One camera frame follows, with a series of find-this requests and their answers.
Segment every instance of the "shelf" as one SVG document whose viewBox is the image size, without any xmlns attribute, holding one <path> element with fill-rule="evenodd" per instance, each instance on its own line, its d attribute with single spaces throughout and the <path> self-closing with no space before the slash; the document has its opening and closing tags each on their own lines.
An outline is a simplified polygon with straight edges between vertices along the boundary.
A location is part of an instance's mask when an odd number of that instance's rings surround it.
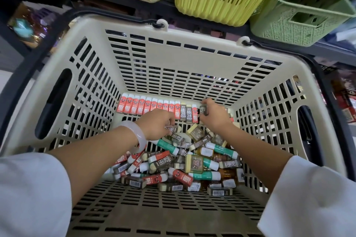
<svg viewBox="0 0 356 237">
<path fill-rule="evenodd" d="M 343 49 L 337 46 L 333 46 L 323 40 L 315 43 L 310 47 L 300 47 L 281 42 L 274 42 L 266 39 L 261 39 L 254 36 L 248 24 L 241 27 L 232 27 L 223 25 L 208 20 L 203 20 L 191 16 L 181 14 L 174 5 L 174 0 L 161 0 L 156 3 L 147 3 L 140 0 L 106 0 L 116 4 L 133 7 L 136 9 L 142 9 L 149 11 L 153 14 L 158 14 L 165 19 L 175 19 L 184 22 L 196 24 L 206 28 L 217 29 L 224 32 L 237 34 L 239 36 L 249 36 L 252 40 L 261 43 L 264 46 L 269 46 L 275 49 L 286 50 L 310 56 L 322 56 L 332 60 L 338 60 L 340 62 L 356 66 L 356 52 Z"/>
</svg>

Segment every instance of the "person's left hand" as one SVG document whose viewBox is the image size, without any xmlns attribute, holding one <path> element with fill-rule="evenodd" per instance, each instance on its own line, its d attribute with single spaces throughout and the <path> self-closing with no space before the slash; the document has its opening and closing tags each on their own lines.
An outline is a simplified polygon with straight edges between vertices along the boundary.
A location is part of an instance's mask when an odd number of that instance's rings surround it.
<svg viewBox="0 0 356 237">
<path fill-rule="evenodd" d="M 165 128 L 168 124 L 174 125 L 174 113 L 162 109 L 154 109 L 142 115 L 135 123 L 144 133 L 146 140 L 155 141 L 172 132 Z"/>
</svg>

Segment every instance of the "white cloth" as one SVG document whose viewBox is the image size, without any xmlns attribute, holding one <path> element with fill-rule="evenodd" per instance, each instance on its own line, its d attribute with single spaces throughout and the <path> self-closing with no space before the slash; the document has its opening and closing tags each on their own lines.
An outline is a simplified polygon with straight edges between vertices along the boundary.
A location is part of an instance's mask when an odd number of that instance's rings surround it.
<svg viewBox="0 0 356 237">
<path fill-rule="evenodd" d="M 258 228 L 266 237 L 355 236 L 356 183 L 298 156 L 271 194 Z"/>
<path fill-rule="evenodd" d="M 0 236 L 64 237 L 72 213 L 67 172 L 55 157 L 0 158 Z"/>
</svg>

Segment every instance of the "light green plastic basket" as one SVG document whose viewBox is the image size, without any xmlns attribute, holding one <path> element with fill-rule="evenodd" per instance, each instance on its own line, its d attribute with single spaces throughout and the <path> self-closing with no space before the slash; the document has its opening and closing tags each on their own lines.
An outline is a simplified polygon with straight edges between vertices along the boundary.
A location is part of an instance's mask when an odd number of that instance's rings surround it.
<svg viewBox="0 0 356 237">
<path fill-rule="evenodd" d="M 307 47 L 355 15 L 349 0 L 263 0 L 250 25 L 258 37 Z"/>
</svg>

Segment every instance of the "translucent white bangle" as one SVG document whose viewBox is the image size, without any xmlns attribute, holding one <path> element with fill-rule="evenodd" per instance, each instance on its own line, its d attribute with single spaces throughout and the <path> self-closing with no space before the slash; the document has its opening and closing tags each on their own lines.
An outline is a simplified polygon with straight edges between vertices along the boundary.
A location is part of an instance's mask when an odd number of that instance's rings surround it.
<svg viewBox="0 0 356 237">
<path fill-rule="evenodd" d="M 140 153 L 145 149 L 146 138 L 145 138 L 144 133 L 142 132 L 142 130 L 140 129 L 140 127 L 138 125 L 136 125 L 132 121 L 125 120 L 125 121 L 122 121 L 118 126 L 125 126 L 125 127 L 129 128 L 133 133 L 135 133 L 137 139 L 139 140 L 139 146 L 133 147 L 130 150 L 131 153 L 133 153 L 133 154 Z"/>
</svg>

